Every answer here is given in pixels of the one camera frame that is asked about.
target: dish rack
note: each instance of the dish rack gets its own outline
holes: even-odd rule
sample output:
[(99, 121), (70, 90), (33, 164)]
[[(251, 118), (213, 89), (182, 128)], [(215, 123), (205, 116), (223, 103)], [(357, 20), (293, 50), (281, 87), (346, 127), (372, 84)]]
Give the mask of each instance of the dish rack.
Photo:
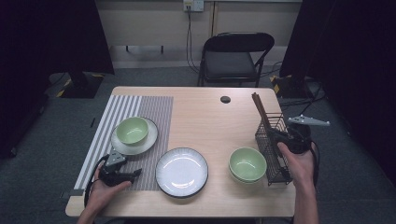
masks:
[[(267, 117), (270, 121), (271, 127), (286, 132), (286, 124), (283, 120), (283, 114), (271, 114), (267, 113)], [(288, 162), (283, 157), (282, 153), (277, 147), (274, 147), (272, 139), (270, 139), (264, 129), (262, 122), (257, 129), (255, 134), (257, 145), (259, 150), (267, 160), (267, 171), (266, 176), (268, 179), (268, 186), (273, 183), (286, 183), (289, 184), (292, 181), (292, 177), (289, 171)]]

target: bowl rim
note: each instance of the bowl rim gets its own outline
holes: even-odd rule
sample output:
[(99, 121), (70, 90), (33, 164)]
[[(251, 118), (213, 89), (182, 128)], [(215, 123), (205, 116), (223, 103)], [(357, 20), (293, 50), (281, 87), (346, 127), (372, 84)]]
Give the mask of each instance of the bowl rim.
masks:
[[(140, 119), (140, 120), (142, 120), (143, 123), (144, 123), (145, 126), (146, 126), (146, 129), (145, 129), (144, 133), (142, 134), (142, 136), (141, 136), (140, 138), (137, 138), (137, 140), (135, 140), (135, 141), (123, 141), (122, 139), (119, 138), (119, 127), (121, 126), (121, 124), (122, 124), (124, 121), (130, 120), (130, 119)], [(120, 140), (120, 142), (122, 142), (123, 144), (136, 144), (136, 143), (139, 143), (140, 141), (142, 141), (143, 139), (146, 138), (146, 136), (148, 135), (148, 133), (149, 133), (149, 124), (148, 124), (148, 122), (147, 122), (144, 118), (138, 117), (138, 116), (133, 116), (133, 117), (129, 117), (129, 118), (123, 119), (123, 120), (117, 125), (117, 128), (116, 128), (116, 136), (117, 136), (117, 138)]]
[(256, 179), (256, 180), (246, 181), (246, 180), (243, 180), (243, 179), (239, 179), (239, 177), (237, 177), (235, 174), (233, 174), (233, 172), (231, 171), (230, 166), (229, 166), (228, 171), (229, 171), (231, 177), (232, 177), (235, 181), (237, 181), (237, 182), (239, 182), (239, 183), (243, 183), (243, 184), (256, 184), (256, 183), (259, 182), (260, 179), (262, 178), (262, 177), (260, 177), (260, 178), (258, 178), (258, 179)]
[[(258, 178), (244, 178), (244, 177), (239, 176), (239, 175), (233, 170), (233, 167), (231, 166), (231, 158), (233, 157), (233, 154), (234, 154), (236, 151), (242, 150), (242, 149), (248, 149), (248, 150), (250, 150), (250, 151), (255, 151), (254, 153), (256, 153), (257, 155), (259, 155), (259, 157), (262, 158), (262, 160), (264, 161), (264, 163), (265, 163), (264, 171), (262, 172), (262, 174), (260, 174), (260, 176), (259, 176)], [(238, 178), (240, 181), (243, 181), (244, 183), (252, 183), (252, 182), (255, 182), (255, 181), (261, 179), (261, 178), (265, 175), (265, 173), (266, 173), (266, 171), (267, 171), (267, 168), (268, 168), (268, 164), (267, 164), (267, 160), (265, 159), (265, 157), (264, 157), (264, 156), (260, 153), (260, 151), (257, 150), (256, 148), (253, 148), (253, 147), (239, 147), (239, 148), (237, 148), (236, 150), (234, 150), (234, 151), (231, 153), (230, 158), (228, 159), (228, 167), (229, 167), (229, 170), (231, 171), (231, 173), (232, 173), (232, 175), (233, 175), (234, 177)]]

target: electrical outlet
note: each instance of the electrical outlet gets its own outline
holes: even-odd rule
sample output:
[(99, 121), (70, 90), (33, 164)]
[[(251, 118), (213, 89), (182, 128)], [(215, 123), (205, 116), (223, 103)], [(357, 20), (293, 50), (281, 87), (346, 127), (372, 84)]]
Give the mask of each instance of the electrical outlet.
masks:
[(193, 0), (183, 0), (183, 11), (189, 11), (188, 8), (192, 11), (193, 3)]
[(204, 0), (183, 0), (183, 11), (204, 11)]
[(194, 0), (193, 11), (204, 11), (204, 0)]

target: wooden chopsticks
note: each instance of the wooden chopsticks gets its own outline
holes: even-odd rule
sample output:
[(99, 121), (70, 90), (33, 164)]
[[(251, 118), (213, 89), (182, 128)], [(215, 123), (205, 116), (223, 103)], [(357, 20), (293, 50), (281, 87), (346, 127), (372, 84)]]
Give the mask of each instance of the wooden chopsticks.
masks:
[(253, 98), (253, 102), (257, 107), (257, 110), (259, 110), (260, 116), (262, 117), (262, 125), (264, 125), (264, 129), (268, 130), (271, 128), (270, 120), (267, 117), (267, 114), (265, 113), (264, 106), (262, 105), (262, 100), (260, 99), (260, 95), (254, 92), (251, 94), (251, 98)]

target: black curtain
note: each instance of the black curtain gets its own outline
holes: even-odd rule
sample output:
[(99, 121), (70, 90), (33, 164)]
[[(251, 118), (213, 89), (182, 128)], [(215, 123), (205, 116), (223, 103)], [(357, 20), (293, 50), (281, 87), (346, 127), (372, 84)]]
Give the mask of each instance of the black curtain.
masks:
[(5, 147), (53, 73), (114, 74), (94, 0), (0, 3), (0, 146)]
[(303, 1), (298, 18), (309, 20), (296, 22), (282, 68), (321, 81), (351, 136), (396, 185), (396, 2), (333, 0), (331, 10), (328, 2)]

